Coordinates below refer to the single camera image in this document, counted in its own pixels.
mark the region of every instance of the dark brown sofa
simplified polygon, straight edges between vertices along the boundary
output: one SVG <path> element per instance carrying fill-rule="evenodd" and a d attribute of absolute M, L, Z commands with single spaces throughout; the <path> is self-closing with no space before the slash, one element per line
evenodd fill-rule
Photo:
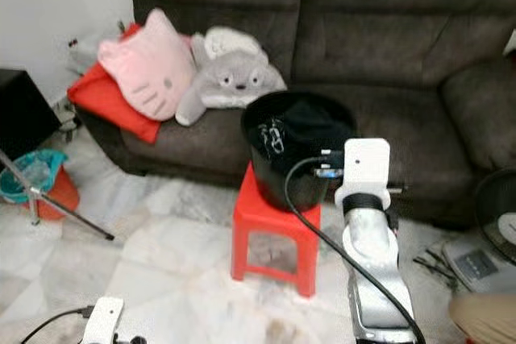
<path fill-rule="evenodd" d="M 472 193 L 516 164 L 516 68 L 501 57 L 516 0 L 133 0 L 143 23 L 162 8 L 178 31 L 231 26 L 254 35 L 292 90 L 342 102 L 363 136 L 391 144 L 403 215 L 472 223 Z M 194 126 L 165 122 L 154 146 L 84 110 L 106 154 L 130 173 L 237 185 L 248 162 L 241 110 Z"/>

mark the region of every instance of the black speaker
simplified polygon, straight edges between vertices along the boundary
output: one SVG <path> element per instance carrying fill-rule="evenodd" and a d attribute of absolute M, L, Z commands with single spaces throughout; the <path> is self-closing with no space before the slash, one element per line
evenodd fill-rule
<path fill-rule="evenodd" d="M 0 149 L 14 160 L 36 149 L 59 127 L 27 72 L 0 69 Z"/>

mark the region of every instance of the hello kitty pillow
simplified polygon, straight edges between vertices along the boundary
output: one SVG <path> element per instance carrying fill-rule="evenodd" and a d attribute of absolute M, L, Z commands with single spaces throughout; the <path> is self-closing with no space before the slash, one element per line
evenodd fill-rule
<path fill-rule="evenodd" d="M 173 117 L 195 75 L 192 54 L 162 10 L 124 41 L 104 41 L 98 61 L 135 110 L 153 120 Z"/>

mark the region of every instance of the black cable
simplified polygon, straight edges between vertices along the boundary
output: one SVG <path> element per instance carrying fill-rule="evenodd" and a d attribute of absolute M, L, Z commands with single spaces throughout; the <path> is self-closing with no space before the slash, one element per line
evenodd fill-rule
<path fill-rule="evenodd" d="M 35 334 L 40 332 L 45 326 L 50 324 L 52 321 L 57 320 L 58 318 L 61 318 L 63 316 L 68 316 L 69 314 L 81 314 L 84 318 L 89 318 L 89 316 L 91 316 L 91 312 L 93 311 L 93 309 L 94 309 L 94 307 L 92 305 L 89 305 L 85 308 L 67 310 L 66 312 L 59 313 L 54 317 L 50 317 L 48 320 L 46 320 L 45 322 L 40 324 L 32 332 L 30 332 L 20 343 L 26 344 L 26 342 L 28 342 L 32 338 L 32 336 L 34 336 Z"/>
<path fill-rule="evenodd" d="M 309 157 L 307 159 L 303 159 L 296 163 L 287 174 L 285 178 L 285 183 L 283 185 L 283 195 L 285 196 L 285 200 L 290 207 L 290 210 L 298 217 L 298 219 L 310 230 L 316 233 L 324 242 L 326 242 L 333 250 L 337 252 L 343 259 L 345 259 L 355 270 L 357 270 L 362 276 L 365 277 L 371 284 L 373 284 L 380 292 L 384 294 L 387 299 L 393 303 L 397 310 L 400 311 L 402 316 L 408 322 L 410 328 L 414 332 L 416 337 L 417 344 L 425 344 L 425 338 L 422 335 L 421 330 L 418 327 L 416 321 L 412 318 L 410 313 L 405 309 L 405 307 L 397 300 L 397 298 L 386 288 L 384 287 L 376 278 L 374 278 L 371 274 L 369 274 L 358 262 L 356 262 L 342 247 L 340 247 L 335 241 L 333 241 L 329 236 L 327 236 L 320 229 L 311 224 L 301 212 L 298 211 L 296 206 L 292 203 L 289 197 L 289 182 L 292 178 L 292 175 L 303 165 L 311 164 L 311 163 L 324 163 L 327 161 L 327 158 L 324 156 L 318 157 Z"/>

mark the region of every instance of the black bucket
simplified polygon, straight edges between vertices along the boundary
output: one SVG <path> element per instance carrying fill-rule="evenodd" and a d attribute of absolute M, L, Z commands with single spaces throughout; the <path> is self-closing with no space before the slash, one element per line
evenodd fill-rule
<path fill-rule="evenodd" d="M 250 130 L 266 122 L 272 117 L 283 114 L 293 104 L 304 101 L 311 106 L 323 108 L 332 120 L 341 122 L 356 133 L 356 122 L 347 108 L 328 97 L 315 93 L 277 92 L 267 94 L 252 104 L 243 112 L 241 127 L 245 139 L 251 148 L 251 160 L 254 169 L 256 183 L 261 196 L 274 207 L 289 210 L 283 195 L 286 172 L 278 171 L 273 167 L 266 155 L 259 151 L 259 146 L 253 142 L 256 140 L 250 136 Z M 347 139 L 342 140 L 338 149 L 343 150 Z M 314 176 L 310 171 L 300 171 L 292 177 L 289 183 L 290 199 L 301 211 L 311 209 L 323 201 L 329 185 L 328 179 Z"/>

